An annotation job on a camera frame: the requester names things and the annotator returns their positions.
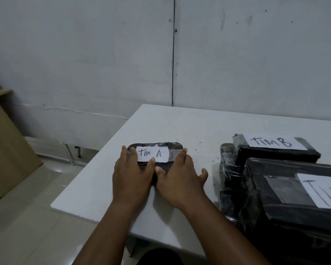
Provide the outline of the person's left forearm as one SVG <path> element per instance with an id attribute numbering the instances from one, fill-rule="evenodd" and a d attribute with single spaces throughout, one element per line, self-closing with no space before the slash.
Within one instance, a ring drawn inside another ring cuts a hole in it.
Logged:
<path id="1" fill-rule="evenodd" d="M 140 203 L 112 201 L 72 265 L 121 265 L 126 237 Z"/>

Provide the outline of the large black wrapped labelled box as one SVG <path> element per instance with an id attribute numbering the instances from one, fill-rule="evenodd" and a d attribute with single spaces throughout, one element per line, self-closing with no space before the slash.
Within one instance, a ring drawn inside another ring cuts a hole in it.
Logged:
<path id="1" fill-rule="evenodd" d="M 249 158 L 243 231 L 273 264 L 331 265 L 331 165 Z"/>

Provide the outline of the person's left hand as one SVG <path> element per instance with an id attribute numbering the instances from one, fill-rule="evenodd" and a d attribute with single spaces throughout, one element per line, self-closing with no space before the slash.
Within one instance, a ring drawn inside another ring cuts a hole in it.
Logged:
<path id="1" fill-rule="evenodd" d="M 112 204 L 137 209 L 149 193 L 153 175 L 147 175 L 147 167 L 142 171 L 138 166 L 138 154 L 131 148 L 130 155 L 122 146 L 119 159 L 115 163 L 112 176 Z"/>

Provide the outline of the person's right hand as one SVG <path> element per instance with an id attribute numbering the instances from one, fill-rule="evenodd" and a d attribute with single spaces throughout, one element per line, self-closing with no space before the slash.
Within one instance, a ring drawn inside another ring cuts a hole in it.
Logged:
<path id="1" fill-rule="evenodd" d="M 183 148 L 179 152 L 166 180 L 157 187 L 164 199 L 182 212 L 194 207 L 205 196 L 204 183 L 200 183 L 193 159 L 187 151 Z"/>

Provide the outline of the small black labelled package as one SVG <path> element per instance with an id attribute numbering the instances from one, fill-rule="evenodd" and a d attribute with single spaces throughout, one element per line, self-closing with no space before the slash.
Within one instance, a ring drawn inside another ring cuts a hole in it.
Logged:
<path id="1" fill-rule="evenodd" d="M 183 146 L 178 142 L 134 143 L 127 148 L 128 155 L 131 148 L 137 151 L 138 166 L 142 171 L 146 169 L 148 161 L 155 158 L 155 166 L 168 173 Z"/>

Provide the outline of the grey metal table frame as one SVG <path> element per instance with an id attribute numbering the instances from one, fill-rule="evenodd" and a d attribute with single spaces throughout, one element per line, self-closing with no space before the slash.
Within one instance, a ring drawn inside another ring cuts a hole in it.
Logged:
<path id="1" fill-rule="evenodd" d="M 67 155 L 69 156 L 69 161 L 68 161 L 68 162 L 69 162 L 71 165 L 76 165 L 76 166 L 80 166 L 80 167 L 85 167 L 85 166 L 87 165 L 86 162 L 82 162 L 82 161 L 80 161 L 80 160 L 76 160 L 76 159 L 75 159 L 75 157 L 74 157 L 73 153 L 71 152 L 71 149 L 70 149 L 70 147 L 69 147 L 68 144 L 66 144 L 66 143 L 62 143 L 62 142 L 61 142 L 60 144 L 65 146 L 66 153 L 67 153 Z"/>

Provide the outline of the brown wooden cabinet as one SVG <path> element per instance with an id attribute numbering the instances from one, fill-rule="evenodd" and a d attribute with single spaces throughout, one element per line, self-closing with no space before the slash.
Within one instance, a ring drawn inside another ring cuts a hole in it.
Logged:
<path id="1" fill-rule="evenodd" d="M 0 96 L 11 92 L 0 89 Z M 42 164 L 0 105 L 0 199 Z"/>

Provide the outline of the flat black labelled box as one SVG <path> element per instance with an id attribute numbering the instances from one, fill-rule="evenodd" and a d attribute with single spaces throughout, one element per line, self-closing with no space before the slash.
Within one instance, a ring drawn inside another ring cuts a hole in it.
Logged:
<path id="1" fill-rule="evenodd" d="M 249 158 L 309 163 L 316 163 L 321 158 L 321 153 L 301 137 L 236 133 L 232 139 L 238 166 L 244 166 Z"/>

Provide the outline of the person's right forearm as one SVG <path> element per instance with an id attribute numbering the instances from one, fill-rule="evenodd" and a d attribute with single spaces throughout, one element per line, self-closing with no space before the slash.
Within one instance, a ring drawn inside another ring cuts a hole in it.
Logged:
<path id="1" fill-rule="evenodd" d="M 180 196 L 177 208 L 190 223 L 212 265 L 270 265 L 204 193 Z"/>

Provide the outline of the black plastic wrapped bundle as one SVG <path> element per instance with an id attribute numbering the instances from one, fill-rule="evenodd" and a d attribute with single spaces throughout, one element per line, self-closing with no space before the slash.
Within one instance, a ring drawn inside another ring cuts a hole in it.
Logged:
<path id="1" fill-rule="evenodd" d="M 243 167 L 237 166 L 234 159 L 234 145 L 224 143 L 220 146 L 221 161 L 219 166 L 221 188 L 219 209 L 228 220 L 237 223 L 239 211 L 245 202 L 242 186 Z"/>

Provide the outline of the person's dark clothing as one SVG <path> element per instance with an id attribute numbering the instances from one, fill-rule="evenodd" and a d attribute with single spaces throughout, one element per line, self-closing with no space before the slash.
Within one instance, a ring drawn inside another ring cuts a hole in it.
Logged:
<path id="1" fill-rule="evenodd" d="M 143 254 L 136 265 L 184 265 L 184 263 L 175 251 L 155 248 Z"/>

